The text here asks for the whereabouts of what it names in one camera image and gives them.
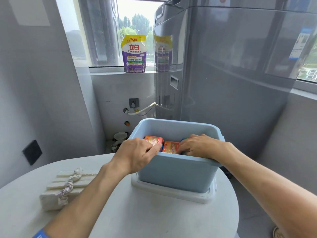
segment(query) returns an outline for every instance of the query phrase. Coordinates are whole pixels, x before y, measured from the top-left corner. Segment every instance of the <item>white soap bars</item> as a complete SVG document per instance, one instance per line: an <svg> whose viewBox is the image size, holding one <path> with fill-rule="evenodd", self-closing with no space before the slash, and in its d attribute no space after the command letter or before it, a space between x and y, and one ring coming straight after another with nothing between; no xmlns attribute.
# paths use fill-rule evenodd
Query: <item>white soap bars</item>
<svg viewBox="0 0 317 238"><path fill-rule="evenodd" d="M96 175L97 172L83 171L80 168L75 171L60 171L40 195L42 208L45 211L62 209L79 195Z"/></svg>

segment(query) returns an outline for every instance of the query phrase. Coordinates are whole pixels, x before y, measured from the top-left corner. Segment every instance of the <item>forearm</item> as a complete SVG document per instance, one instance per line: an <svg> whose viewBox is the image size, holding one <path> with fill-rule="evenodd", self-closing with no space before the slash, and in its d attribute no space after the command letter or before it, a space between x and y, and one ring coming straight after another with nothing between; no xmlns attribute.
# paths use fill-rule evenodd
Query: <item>forearm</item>
<svg viewBox="0 0 317 238"><path fill-rule="evenodd" d="M81 192L45 228L51 237L89 237L95 222L117 184L125 177L112 163L105 164Z"/></svg>
<svg viewBox="0 0 317 238"><path fill-rule="evenodd" d="M286 237L317 236L317 196L241 152L226 168L255 197Z"/></svg>

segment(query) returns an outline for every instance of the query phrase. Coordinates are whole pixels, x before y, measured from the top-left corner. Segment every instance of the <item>white table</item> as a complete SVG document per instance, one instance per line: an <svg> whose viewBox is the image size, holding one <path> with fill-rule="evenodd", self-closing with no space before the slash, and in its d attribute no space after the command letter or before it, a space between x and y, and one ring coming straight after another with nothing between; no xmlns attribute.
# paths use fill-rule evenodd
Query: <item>white table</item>
<svg viewBox="0 0 317 238"><path fill-rule="evenodd" d="M99 170L113 154L62 160L37 168L0 189L0 237L32 237L57 212L41 210L39 195L61 170ZM157 195L131 186L131 176L115 188L90 237L233 238L239 208L231 183L219 169L218 191L209 204Z"/></svg>

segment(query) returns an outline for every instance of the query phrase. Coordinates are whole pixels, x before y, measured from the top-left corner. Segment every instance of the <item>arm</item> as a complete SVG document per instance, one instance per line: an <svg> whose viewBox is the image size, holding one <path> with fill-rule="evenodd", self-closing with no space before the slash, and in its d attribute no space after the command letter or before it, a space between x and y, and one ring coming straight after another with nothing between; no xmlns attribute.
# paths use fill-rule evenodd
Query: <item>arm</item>
<svg viewBox="0 0 317 238"><path fill-rule="evenodd" d="M124 141L112 160L103 165L92 182L67 205L44 232L50 237L88 237L114 188L128 174L138 172L160 150L145 140Z"/></svg>
<svg viewBox="0 0 317 238"><path fill-rule="evenodd" d="M288 238L317 237L317 196L245 156L231 143L192 135L178 153L215 159L254 196Z"/></svg>

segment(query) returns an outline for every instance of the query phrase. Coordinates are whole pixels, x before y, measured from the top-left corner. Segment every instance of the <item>light blue plastic basket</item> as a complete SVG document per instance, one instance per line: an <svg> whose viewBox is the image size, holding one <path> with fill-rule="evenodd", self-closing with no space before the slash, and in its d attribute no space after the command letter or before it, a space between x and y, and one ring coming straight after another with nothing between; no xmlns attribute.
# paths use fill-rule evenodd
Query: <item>light blue plastic basket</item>
<svg viewBox="0 0 317 238"><path fill-rule="evenodd" d="M180 142L191 134L206 134L224 141L220 129L214 125L164 119L141 120L129 139L151 135L162 137L164 141ZM215 160L159 152L138 175L147 183L205 193L219 166L221 164Z"/></svg>

